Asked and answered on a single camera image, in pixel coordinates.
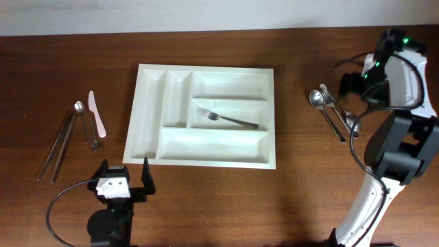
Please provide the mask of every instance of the wooden table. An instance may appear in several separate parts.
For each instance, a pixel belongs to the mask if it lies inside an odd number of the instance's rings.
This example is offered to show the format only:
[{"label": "wooden table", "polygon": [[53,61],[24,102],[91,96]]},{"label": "wooden table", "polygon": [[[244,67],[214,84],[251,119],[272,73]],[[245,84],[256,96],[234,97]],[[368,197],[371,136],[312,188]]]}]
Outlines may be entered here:
[{"label": "wooden table", "polygon": [[[404,28],[428,45],[427,81],[438,109],[439,27]],[[139,63],[273,68],[276,170],[151,166],[157,194],[135,205],[132,244],[297,246],[326,239],[347,215],[364,173],[348,145],[340,144],[322,115],[310,107],[307,92],[325,83],[335,93],[341,75],[359,68],[333,69],[332,64],[373,49],[383,30],[0,38],[0,245],[60,246],[45,226],[47,205],[65,187],[90,178],[104,158],[110,165],[121,164]],[[92,152],[77,122],[58,182],[37,182],[66,111],[76,100],[87,102],[90,90],[108,129],[105,147]],[[355,97],[348,102],[345,106],[356,113],[365,109]],[[364,119],[356,141],[359,155],[386,114]],[[131,186],[141,186],[141,165],[128,169]],[[438,173],[437,156],[426,174],[392,203],[373,242],[437,246]],[[87,246],[87,220],[103,208],[80,187],[56,203],[51,222],[66,241]]]}]

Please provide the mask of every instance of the dark wood tabletop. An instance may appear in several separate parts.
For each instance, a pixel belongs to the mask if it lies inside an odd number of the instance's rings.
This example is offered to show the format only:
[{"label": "dark wood tabletop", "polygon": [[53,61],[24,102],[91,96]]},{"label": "dark wood tabletop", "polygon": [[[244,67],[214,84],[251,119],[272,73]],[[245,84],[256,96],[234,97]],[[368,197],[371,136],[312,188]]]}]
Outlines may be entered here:
[{"label": "dark wood tabletop", "polygon": [[[427,43],[427,84],[439,110],[439,26],[404,27]],[[45,225],[51,199],[89,179],[106,158],[121,165],[139,63],[274,69],[276,169],[151,165],[156,195],[136,204],[132,244],[140,246],[298,246],[320,242],[346,217],[364,177],[323,116],[307,101],[325,83],[337,93],[342,58],[374,49],[386,27],[233,32],[93,34],[0,38],[0,246],[60,246]],[[92,152],[77,122],[58,181],[36,176],[75,101],[95,92],[107,127]],[[360,114],[358,96],[343,105]],[[356,148],[388,113],[363,119]],[[336,119],[339,129],[346,130]],[[141,186],[141,165],[127,165]],[[437,246],[439,157],[390,205],[372,242]],[[86,187],[55,204],[51,223],[75,246],[89,245],[88,218],[105,208]]]}]

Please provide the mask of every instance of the utensil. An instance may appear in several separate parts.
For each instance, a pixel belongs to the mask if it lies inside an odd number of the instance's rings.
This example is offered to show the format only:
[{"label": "utensil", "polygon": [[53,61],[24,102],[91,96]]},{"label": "utensil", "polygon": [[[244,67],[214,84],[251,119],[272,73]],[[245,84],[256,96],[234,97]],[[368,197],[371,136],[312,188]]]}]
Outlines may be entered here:
[{"label": "utensil", "polygon": [[[342,115],[346,119],[346,123],[349,125],[349,128],[352,128],[354,121],[357,120],[357,115],[350,113],[347,110],[343,110],[343,108],[338,104],[337,100],[335,100],[334,97],[332,97],[332,95],[329,93],[326,85],[321,84],[320,88],[325,89],[327,95],[332,99],[333,103],[342,111]],[[360,130],[361,130],[361,121],[355,126],[354,131],[359,132]]]},{"label": "utensil", "polygon": [[86,142],[90,142],[90,140],[88,139],[88,131],[87,131],[87,124],[85,123],[85,119],[84,119],[84,114],[85,114],[85,106],[82,102],[77,101],[75,103],[75,110],[76,113],[78,113],[81,118],[82,118],[82,124],[84,125],[84,131],[85,131],[85,139]]},{"label": "utensil", "polygon": [[99,116],[99,113],[97,111],[95,94],[93,93],[93,91],[90,91],[90,93],[88,94],[88,109],[90,109],[90,111],[95,114],[96,128],[97,132],[99,133],[99,137],[104,138],[107,135],[107,132],[105,131],[104,124],[102,123],[101,117]]},{"label": "utensil", "polygon": [[217,113],[213,113],[213,112],[211,112],[209,110],[206,110],[206,109],[201,109],[200,110],[200,114],[203,117],[206,117],[207,119],[210,119],[210,120],[213,120],[213,121],[216,121],[218,119],[225,119],[227,121],[231,121],[231,122],[236,123],[236,124],[241,124],[241,125],[243,125],[245,127],[249,127],[249,128],[257,129],[259,127],[259,125],[255,124],[255,123],[249,123],[249,122],[246,122],[246,121],[231,119],[229,117],[223,117],[223,116],[218,115]]},{"label": "utensil", "polygon": [[[351,127],[350,127],[350,126],[348,125],[348,123],[346,122],[346,118],[344,118],[344,117],[342,116],[342,114],[340,114],[340,113],[338,112],[338,109],[335,107],[332,97],[330,97],[330,95],[329,95],[329,92],[328,92],[327,87],[326,87],[324,84],[321,84],[321,85],[320,85],[320,90],[319,90],[319,91],[320,91],[320,93],[323,95],[323,102],[324,102],[324,104],[327,105],[327,106],[329,106],[329,107],[331,107],[331,108],[335,111],[335,113],[336,113],[337,116],[340,118],[340,120],[342,120],[342,123],[344,124],[344,127],[346,127],[346,129],[347,129],[349,132],[351,132],[351,131],[352,131],[352,130],[351,130]],[[356,133],[356,132],[354,131],[353,136],[354,136],[354,138],[358,138],[358,133]]]},{"label": "utensil", "polygon": [[93,116],[90,116],[90,120],[91,120],[91,132],[93,133],[93,137],[95,138],[94,142],[91,144],[91,149],[93,151],[96,151],[99,148],[99,141],[97,140],[95,121],[93,120]]},{"label": "utensil", "polygon": [[60,173],[61,163],[64,158],[64,155],[66,153],[67,145],[69,144],[70,135],[73,132],[73,128],[76,124],[76,119],[78,118],[78,114],[74,114],[71,119],[71,123],[69,124],[69,129],[67,130],[66,137],[64,138],[64,141],[61,145],[60,154],[58,155],[56,162],[55,162],[55,169],[52,173],[52,177],[50,179],[50,183],[54,183],[56,179],[58,178],[58,174]]},{"label": "utensil", "polygon": [[327,112],[324,110],[324,101],[323,95],[318,90],[312,90],[309,94],[309,103],[315,108],[322,112],[324,117],[327,119],[330,127],[334,131],[334,134],[340,140],[341,143],[345,143],[346,139],[343,137],[342,133],[337,129],[337,126],[332,122],[331,118],[329,118]]},{"label": "utensil", "polygon": [[46,174],[47,168],[49,168],[49,166],[50,166],[50,162],[55,157],[55,151],[58,148],[58,146],[60,145],[61,140],[66,133],[67,126],[70,124],[71,119],[73,117],[73,114],[75,114],[75,113],[72,110],[70,110],[69,113],[67,114],[67,117],[66,117],[66,119],[61,127],[60,133],[58,134],[58,137],[56,137],[54,146],[52,147],[52,150],[50,151],[49,156],[46,159],[46,162],[41,167],[40,173],[38,174],[38,178],[37,178],[38,181],[41,181],[44,178],[44,175]]}]

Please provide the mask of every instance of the cutlery organizer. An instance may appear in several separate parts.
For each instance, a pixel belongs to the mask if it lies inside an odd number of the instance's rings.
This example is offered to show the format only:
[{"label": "cutlery organizer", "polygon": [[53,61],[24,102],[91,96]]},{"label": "cutlery organizer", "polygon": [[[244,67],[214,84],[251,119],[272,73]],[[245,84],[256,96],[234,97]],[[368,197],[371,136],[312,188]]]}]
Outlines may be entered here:
[{"label": "cutlery organizer", "polygon": [[272,69],[139,65],[124,163],[276,169],[274,141]]}]

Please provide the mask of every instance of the brown table surface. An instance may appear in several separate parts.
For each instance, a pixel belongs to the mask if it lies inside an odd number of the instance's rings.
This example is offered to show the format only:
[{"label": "brown table surface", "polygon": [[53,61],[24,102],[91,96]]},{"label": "brown table surface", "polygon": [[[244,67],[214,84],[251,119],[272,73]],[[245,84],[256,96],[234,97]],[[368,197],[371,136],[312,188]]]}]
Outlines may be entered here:
[{"label": "brown table surface", "polygon": [[[438,109],[439,26],[404,28],[428,45],[427,81]],[[308,104],[307,92],[325,83],[336,93],[342,74],[360,68],[332,64],[373,49],[385,29],[0,38],[0,245],[60,246],[45,226],[47,205],[65,187],[90,178],[104,158],[122,164],[139,63],[273,68],[276,170],[152,165],[157,193],[135,205],[132,244],[278,246],[326,239],[347,215],[364,173]],[[77,122],[58,182],[37,182],[66,111],[76,100],[87,102],[90,90],[108,130],[105,147],[92,152]],[[366,107],[358,96],[342,103],[356,113]],[[356,141],[360,156],[386,115],[364,119]],[[436,156],[394,200],[373,242],[437,246],[438,165]],[[141,186],[141,165],[128,169],[131,186]],[[66,241],[87,246],[87,220],[103,208],[79,187],[55,204],[51,222]]]}]

